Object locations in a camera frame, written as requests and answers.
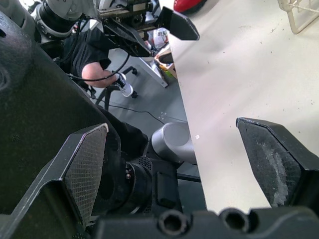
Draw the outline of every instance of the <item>screw hole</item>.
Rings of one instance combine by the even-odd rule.
[[[6,37],[6,33],[4,31],[2,31],[1,29],[0,29],[0,37],[3,37],[3,38]]]
[[[245,227],[245,220],[239,213],[229,213],[225,221],[234,230],[243,230]]]
[[[166,230],[170,232],[178,232],[181,228],[181,221],[175,215],[170,215],[164,220],[164,226]]]

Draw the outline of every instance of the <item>white table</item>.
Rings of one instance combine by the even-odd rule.
[[[207,208],[268,207],[235,121],[283,124],[319,155],[319,23],[293,35],[277,0],[208,0],[191,19],[201,39],[169,41]]]

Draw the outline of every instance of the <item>person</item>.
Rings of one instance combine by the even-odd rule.
[[[61,59],[72,49],[75,40],[76,35],[73,34],[63,41],[64,51]],[[112,74],[111,71],[107,70],[107,67],[111,64],[108,55],[109,51],[114,48],[117,48],[117,45],[95,27],[93,30],[80,32],[71,56],[69,59],[60,62],[59,66],[65,73],[87,80],[107,77]],[[84,89],[87,89],[88,86],[105,88],[115,84],[125,97],[129,97],[134,92],[133,87],[126,82],[126,76],[122,73],[116,73],[101,81],[84,81],[86,85],[77,83]]]
[[[64,40],[64,52],[62,58],[69,53],[75,40],[75,35],[71,35]],[[96,27],[93,30],[81,32],[79,34],[72,55],[68,60],[60,62],[59,66],[65,73],[83,79],[94,80],[103,78],[112,73],[106,69],[111,64],[111,60],[108,57],[109,50],[114,48],[117,48],[117,46]],[[125,97],[128,97],[133,93],[133,87],[126,82],[126,77],[122,73],[117,73],[102,81],[84,81],[84,84],[82,84],[83,82],[77,83],[84,89],[87,86],[104,88],[115,83]],[[132,159],[141,156],[148,143],[148,137],[138,128],[135,128],[128,123],[121,122],[102,107],[97,107],[119,135],[122,152],[126,153]]]

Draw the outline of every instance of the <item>cable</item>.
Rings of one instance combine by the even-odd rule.
[[[80,31],[81,31],[81,22],[82,22],[82,20],[83,20],[83,18],[81,17],[81,18],[79,19],[79,21],[78,21],[78,27],[77,27],[77,29],[76,29],[76,35],[75,35],[75,39],[74,39],[74,42],[73,42],[73,45],[72,45],[71,50],[68,52],[68,54],[66,54],[65,57],[63,57],[62,59],[57,60],[57,61],[56,61],[57,63],[64,62],[64,61],[68,60],[68,59],[71,57],[71,55],[72,55],[72,53],[73,53],[73,51],[74,51],[74,49],[75,49],[75,47],[76,47],[76,43],[77,43],[77,41],[78,41],[78,39],[79,39],[79,35],[80,35]]]
[[[127,61],[129,60],[129,57],[130,57],[130,55],[129,55],[129,53],[128,53],[128,55],[127,55],[125,61],[123,62],[123,64],[122,64],[116,71],[114,71],[111,75],[108,75],[108,76],[106,76],[106,77],[102,77],[102,78],[99,78],[99,79],[90,80],[90,79],[83,79],[83,78],[81,78],[81,77],[73,76],[73,75],[71,75],[71,74],[68,74],[68,76],[71,77],[71,78],[73,78],[73,79],[75,79],[75,80],[78,80],[78,81],[90,81],[90,82],[103,81],[103,80],[105,80],[105,79],[108,79],[108,78],[114,76],[116,73],[118,73],[118,72],[125,66],[125,64],[126,64]]]
[[[149,114],[150,116],[152,116],[154,119],[156,119],[158,122],[162,123],[162,124],[165,124],[163,121],[159,120],[158,118],[156,118],[155,116],[153,116],[150,112],[148,111],[136,111],[136,110],[133,110],[133,109],[130,109],[130,108],[125,108],[125,107],[122,107],[122,106],[114,106],[114,105],[109,105],[110,107],[115,107],[115,108],[121,108],[121,109],[124,109],[124,110],[128,110],[128,111],[133,111],[133,112],[136,112],[136,113],[147,113]]]

